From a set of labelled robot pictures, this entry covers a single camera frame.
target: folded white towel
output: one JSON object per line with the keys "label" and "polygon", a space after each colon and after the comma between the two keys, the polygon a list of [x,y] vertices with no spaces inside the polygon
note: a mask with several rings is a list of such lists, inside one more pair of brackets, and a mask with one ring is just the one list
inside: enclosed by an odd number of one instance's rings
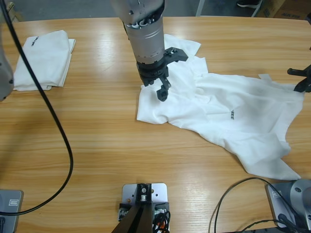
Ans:
{"label": "folded white towel", "polygon": [[299,179],[281,158],[290,152],[285,135],[302,109],[304,94],[294,92],[293,85],[272,82],[266,75],[255,79],[208,73],[205,58],[194,56],[198,43],[170,35],[165,35],[165,42],[166,47],[183,49],[189,59],[169,64],[172,87],[165,102],[156,96],[160,80],[141,86],[137,120],[169,122],[195,131],[237,155],[248,173]]}
{"label": "folded white towel", "polygon": [[[74,45],[75,39],[68,39],[65,31],[27,38],[23,50],[43,90],[64,86]],[[14,87],[18,91],[37,90],[21,57],[14,73]]]}

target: wood grain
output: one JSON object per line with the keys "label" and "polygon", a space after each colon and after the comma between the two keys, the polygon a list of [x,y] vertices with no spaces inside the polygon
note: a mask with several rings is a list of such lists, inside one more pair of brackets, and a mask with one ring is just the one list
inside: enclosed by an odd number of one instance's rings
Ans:
{"label": "wood grain", "polygon": [[[275,18],[178,17],[164,19],[165,33],[202,43],[210,72],[297,83],[290,67],[311,62],[310,25]],[[170,124],[136,121],[141,81],[122,23],[116,18],[65,19],[14,24],[28,36],[65,30],[76,39],[64,88],[47,91],[70,140],[74,172],[50,204],[21,216],[23,233],[108,233],[117,224],[126,183],[165,182],[173,233],[206,233],[220,196],[250,177],[238,160],[198,134]],[[3,44],[13,68],[18,53],[4,27]],[[13,92],[0,103],[1,189],[25,192],[22,209],[50,197],[63,183],[69,159],[62,138],[38,92]],[[292,147],[284,158],[311,178],[311,95],[287,133]],[[249,181],[225,198],[219,232],[241,230],[272,218],[264,184]],[[256,228],[272,227],[262,224]]]}

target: black wire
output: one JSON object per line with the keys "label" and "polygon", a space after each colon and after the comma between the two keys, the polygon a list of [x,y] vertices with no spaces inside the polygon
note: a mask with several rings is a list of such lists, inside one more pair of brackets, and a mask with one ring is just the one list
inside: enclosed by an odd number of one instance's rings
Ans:
{"label": "black wire", "polygon": [[256,224],[260,224],[260,223],[263,223],[263,222],[275,222],[275,223],[282,223],[282,224],[284,224],[284,222],[279,221],[279,220],[276,220],[276,219],[261,220],[261,221],[254,222],[254,223],[248,225],[248,226],[245,227],[242,231],[240,231],[240,233],[245,232],[248,228],[251,228],[252,226],[254,226],[254,225],[256,225]]}
{"label": "black wire", "polygon": [[277,189],[271,184],[269,183],[268,181],[262,179],[262,178],[259,178],[259,177],[251,177],[251,178],[247,178],[247,179],[244,179],[242,181],[239,181],[237,183],[235,183],[234,185],[232,185],[231,187],[229,187],[226,192],[222,195],[222,197],[220,198],[219,202],[218,202],[218,205],[217,205],[217,212],[216,212],[216,216],[215,216],[215,223],[214,223],[214,233],[216,233],[216,225],[217,225],[217,218],[218,218],[218,214],[219,214],[219,209],[220,209],[220,205],[223,201],[223,199],[225,198],[225,196],[236,186],[238,186],[239,184],[241,183],[244,183],[246,181],[249,181],[249,180],[260,180],[260,181],[263,181],[265,183],[267,183],[281,198],[282,200],[288,205],[288,207],[290,208],[290,210],[292,211],[292,213],[294,215],[296,215],[297,217],[300,217],[300,215],[296,212],[296,210],[285,200],[285,198],[280,194],[279,191],[277,191]]}
{"label": "black wire", "polygon": [[157,233],[158,231],[161,231],[162,233],[170,233],[169,231],[170,220],[171,220],[171,213],[169,211],[157,214],[154,219],[154,226],[152,232]]}
{"label": "black wire", "polygon": [[30,66],[30,64],[29,64],[29,62],[28,62],[28,60],[27,60],[27,58],[26,58],[26,56],[24,54],[23,48],[20,45],[20,42],[19,42],[18,37],[17,37],[17,34],[16,34],[16,32],[14,30],[14,27],[13,27],[13,24],[12,24],[12,22],[10,20],[9,13],[6,10],[6,5],[5,5],[4,0],[0,0],[0,4],[1,4],[1,10],[2,10],[2,13],[3,13],[3,17],[4,17],[5,22],[6,22],[8,28],[10,30],[12,38],[13,38],[13,40],[15,42],[16,47],[17,47],[17,50],[18,50],[21,58],[23,59],[23,61],[25,63],[25,66],[27,67],[27,69],[28,69],[28,71],[29,71],[29,73],[30,73],[30,75],[31,75],[31,77],[32,77],[36,87],[38,88],[38,90],[40,92],[40,95],[42,96],[43,100],[45,101],[45,103],[46,103],[50,113],[52,114],[52,117],[53,117],[53,119],[54,119],[54,121],[55,121],[55,123],[56,123],[56,125],[57,125],[57,127],[58,127],[58,129],[59,129],[59,131],[60,131],[60,133],[61,133],[61,135],[63,137],[63,139],[64,139],[64,142],[65,142],[67,150],[68,150],[69,159],[70,159],[70,168],[69,168],[68,176],[67,176],[65,182],[63,183],[63,185],[60,187],[60,189],[53,196],[51,196],[49,199],[47,199],[43,203],[41,203],[41,204],[39,204],[39,205],[29,209],[29,210],[25,210],[25,211],[21,211],[21,212],[16,212],[16,213],[0,212],[0,215],[18,216],[18,215],[24,215],[24,214],[30,213],[32,211],[35,211],[35,210],[41,208],[42,206],[46,205],[51,200],[56,198],[57,195],[60,194],[63,191],[63,189],[66,187],[66,185],[67,185],[67,183],[68,183],[68,181],[69,181],[69,179],[71,177],[72,171],[73,171],[73,156],[72,156],[72,151],[71,151],[71,148],[70,148],[70,144],[69,144],[69,141],[68,141],[68,139],[66,137],[64,129],[63,129],[61,123],[59,122],[59,119],[58,119],[58,117],[57,117],[57,115],[56,115],[56,113],[55,113],[55,111],[54,111],[54,109],[53,109],[53,107],[52,107],[48,97],[45,95],[44,91],[42,90],[42,88],[40,86],[40,83],[39,83],[38,79],[36,78],[35,73],[33,72],[32,68],[31,68],[31,66]]}

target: white t-shirt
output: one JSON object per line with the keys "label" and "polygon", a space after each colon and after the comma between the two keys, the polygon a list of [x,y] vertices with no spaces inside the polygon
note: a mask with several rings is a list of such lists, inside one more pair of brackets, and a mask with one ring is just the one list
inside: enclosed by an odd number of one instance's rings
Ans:
{"label": "white t-shirt", "polygon": [[300,176],[281,158],[290,152],[286,131],[301,111],[304,94],[269,79],[208,73],[200,45],[165,35],[166,47],[183,49],[186,62],[169,64],[172,87],[157,99],[162,83],[142,86],[137,120],[170,123],[197,132],[237,155],[248,173],[280,180]]}

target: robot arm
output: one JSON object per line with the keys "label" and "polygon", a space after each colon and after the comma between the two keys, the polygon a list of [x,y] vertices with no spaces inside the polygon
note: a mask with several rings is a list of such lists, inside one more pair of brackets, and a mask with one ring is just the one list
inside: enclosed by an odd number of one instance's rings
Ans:
{"label": "robot arm", "polygon": [[186,61],[187,55],[179,49],[164,49],[163,11],[165,0],[111,0],[118,17],[131,42],[137,61],[137,68],[145,86],[162,81],[157,91],[160,101],[168,97],[171,87],[167,80],[167,65],[171,62]]}
{"label": "robot arm", "polygon": [[0,25],[0,101],[9,95],[13,88],[13,71],[3,50]]}

